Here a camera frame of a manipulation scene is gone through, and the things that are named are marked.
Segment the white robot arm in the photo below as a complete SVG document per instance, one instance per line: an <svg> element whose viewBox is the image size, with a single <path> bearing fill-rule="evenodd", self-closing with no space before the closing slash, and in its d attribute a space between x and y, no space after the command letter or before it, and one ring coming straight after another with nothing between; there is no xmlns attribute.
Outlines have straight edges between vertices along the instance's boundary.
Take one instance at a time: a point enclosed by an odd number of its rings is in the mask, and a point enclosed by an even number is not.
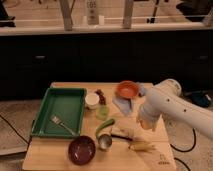
<svg viewBox="0 0 213 171"><path fill-rule="evenodd" d="M165 113L195 128L213 140L213 112L180 97L182 88L174 79L166 79L146 91L140 105L138 121L143 129L155 129L160 115Z"/></svg>

